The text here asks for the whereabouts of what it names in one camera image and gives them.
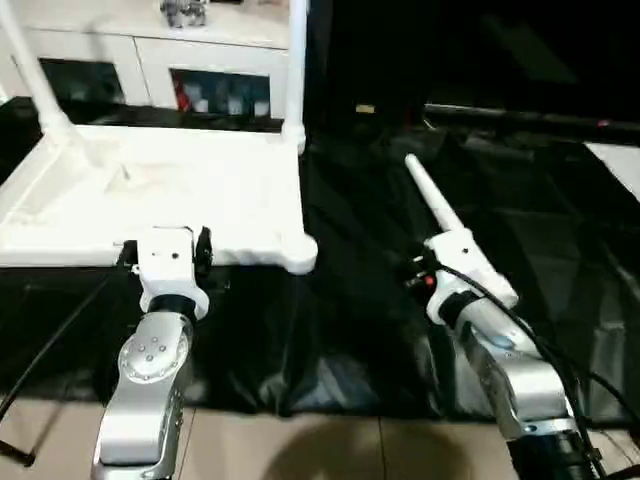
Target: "black table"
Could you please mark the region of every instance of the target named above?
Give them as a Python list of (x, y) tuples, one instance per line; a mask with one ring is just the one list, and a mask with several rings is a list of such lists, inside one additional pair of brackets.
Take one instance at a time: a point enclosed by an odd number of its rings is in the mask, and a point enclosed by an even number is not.
[[(76, 123), (277, 130), (275, 122), (134, 107), (66, 105)], [(0, 175), (38, 139), (31, 104), (0, 109)], [(230, 289), (197, 326), (192, 405), (240, 412), (490, 420), (473, 373), (447, 332), (423, 318), (397, 267), (437, 232), (401, 162), (417, 150), (496, 269), (518, 312), (640, 409), (640, 205), (586, 147), (557, 141), (387, 132), (365, 141), (310, 132), (301, 159), (313, 273), (231, 267)], [(26, 395), (106, 401), (115, 359), (139, 318), (136, 278), (114, 269), (0, 273), (0, 389), (110, 275), (37, 371)], [(597, 426), (627, 426), (615, 401), (580, 379)]]

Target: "floor tile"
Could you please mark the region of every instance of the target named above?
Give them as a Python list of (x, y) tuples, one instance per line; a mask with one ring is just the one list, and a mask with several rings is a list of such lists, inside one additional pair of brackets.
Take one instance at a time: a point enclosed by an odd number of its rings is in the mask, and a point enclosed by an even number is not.
[(199, 410), (180, 480), (383, 480), (378, 421)]
[[(0, 424), (0, 438), (26, 451), (36, 449), (37, 459), (33, 467), (25, 469), (0, 458), (0, 478), (87, 480), (103, 412), (97, 404), (19, 400)], [(192, 418), (193, 410), (185, 410), (179, 466)]]
[[(516, 480), (497, 427), (382, 420), (388, 480)], [(626, 432), (592, 432), (608, 473), (640, 463)]]
[(591, 432), (591, 441), (600, 450), (602, 466), (609, 474), (640, 464), (640, 450), (627, 432)]

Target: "silver metal part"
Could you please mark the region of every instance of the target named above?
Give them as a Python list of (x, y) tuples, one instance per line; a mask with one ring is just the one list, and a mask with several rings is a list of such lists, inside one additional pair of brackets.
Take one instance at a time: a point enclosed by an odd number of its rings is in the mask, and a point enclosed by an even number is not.
[(93, 479), (173, 475), (191, 341), (191, 324), (178, 313), (142, 317), (120, 350), (120, 378), (100, 426)]
[(456, 333), (478, 374), (507, 440), (575, 430), (555, 368), (531, 339), (490, 300), (462, 309)]

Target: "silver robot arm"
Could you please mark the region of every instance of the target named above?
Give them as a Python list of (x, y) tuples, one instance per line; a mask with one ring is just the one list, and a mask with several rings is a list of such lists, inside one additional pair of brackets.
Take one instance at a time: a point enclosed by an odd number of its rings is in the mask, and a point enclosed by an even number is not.
[(152, 229), (137, 241), (137, 256), (133, 271), (143, 285), (145, 313), (118, 355), (119, 380), (100, 425), (94, 480), (171, 478), (193, 323), (209, 308), (196, 285), (189, 229)]
[(420, 293), (426, 316), (449, 327), (464, 349), (519, 477), (596, 478), (594, 453), (579, 432), (554, 366), (543, 358), (529, 332), (454, 273), (484, 287), (506, 308), (517, 303), (515, 291), (495, 271), (418, 159), (409, 155), (405, 163), (443, 229), (425, 242), (425, 254), (414, 259), (418, 268), (407, 286)]

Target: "white pole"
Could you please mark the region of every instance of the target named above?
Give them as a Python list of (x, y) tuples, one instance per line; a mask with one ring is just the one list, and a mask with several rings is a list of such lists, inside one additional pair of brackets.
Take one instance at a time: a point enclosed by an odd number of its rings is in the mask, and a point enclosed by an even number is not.
[(444, 195), (442, 195), (442, 192), (440, 192), (440, 189), (427, 171), (422, 167), (418, 158), (413, 154), (409, 154), (404, 159), (404, 163), (407, 165), (416, 185), (418, 185), (422, 197), (429, 205), (431, 212), (433, 212), (433, 216), (436, 217), (440, 224), (440, 228), (445, 232), (464, 229), (464, 224), (460, 221), (458, 215), (451, 208), (451, 205), (444, 198)]
[(72, 124), (56, 102), (51, 85), (27, 43), (10, 0), (0, 0), (0, 25), (7, 34), (22, 77), (31, 91), (42, 132), (53, 135), (54, 140), (66, 141)]
[(304, 69), (307, 53), (308, 0), (289, 2), (289, 63), (287, 67), (287, 101), (282, 135), (304, 151), (306, 135), (302, 123), (304, 107)]

